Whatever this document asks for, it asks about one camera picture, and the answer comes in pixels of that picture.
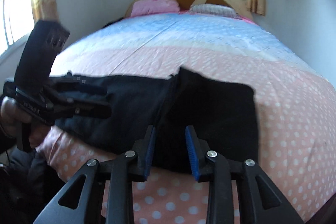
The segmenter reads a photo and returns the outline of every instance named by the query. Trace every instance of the window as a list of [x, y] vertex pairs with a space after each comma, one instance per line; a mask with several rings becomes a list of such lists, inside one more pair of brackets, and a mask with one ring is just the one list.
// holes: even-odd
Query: window
[[0, 0], [0, 54], [33, 28], [31, 0]]

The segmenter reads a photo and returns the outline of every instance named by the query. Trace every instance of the gray striped pillow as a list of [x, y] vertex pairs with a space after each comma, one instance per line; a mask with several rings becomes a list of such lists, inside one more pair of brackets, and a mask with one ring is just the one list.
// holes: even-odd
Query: gray striped pillow
[[236, 11], [227, 6], [217, 5], [217, 4], [197, 4], [190, 7], [189, 12], [191, 13], [201, 13], [208, 15], [224, 16], [231, 18], [240, 18]]

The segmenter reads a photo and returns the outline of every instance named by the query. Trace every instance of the hand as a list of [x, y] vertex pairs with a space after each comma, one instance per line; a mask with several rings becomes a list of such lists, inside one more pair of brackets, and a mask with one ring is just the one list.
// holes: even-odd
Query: hand
[[50, 127], [33, 119], [31, 115], [20, 109], [14, 99], [5, 97], [1, 104], [0, 122], [6, 134], [12, 137], [17, 135], [17, 123], [31, 123], [31, 134], [29, 136], [30, 146], [39, 146], [50, 131]]

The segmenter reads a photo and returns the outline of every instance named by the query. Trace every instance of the bed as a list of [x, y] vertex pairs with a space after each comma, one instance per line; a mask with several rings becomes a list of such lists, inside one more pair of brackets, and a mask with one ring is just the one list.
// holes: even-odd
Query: bed
[[[63, 51], [52, 75], [141, 75], [167, 78], [181, 65], [220, 81], [255, 90], [259, 164], [308, 221], [336, 192], [336, 92], [333, 86], [272, 34], [246, 20], [167, 13], [125, 19]], [[176, 0], [230, 6], [252, 20], [244, 0]], [[67, 181], [90, 158], [113, 159], [53, 127], [37, 148]], [[205, 223], [207, 183], [191, 175], [152, 168], [146, 183], [134, 183], [136, 223]], [[235, 194], [235, 222], [239, 209]], [[106, 213], [106, 196], [102, 214]]]

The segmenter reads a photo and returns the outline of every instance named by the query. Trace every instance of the black sleeve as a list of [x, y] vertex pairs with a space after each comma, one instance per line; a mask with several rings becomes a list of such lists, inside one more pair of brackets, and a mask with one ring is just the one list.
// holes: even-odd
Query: black sleeve
[[[0, 96], [0, 108], [2, 104], [4, 96]], [[15, 138], [8, 138], [5, 133], [3, 132], [2, 126], [0, 126], [0, 154], [5, 152], [7, 149], [11, 148], [15, 145], [16, 139]]]

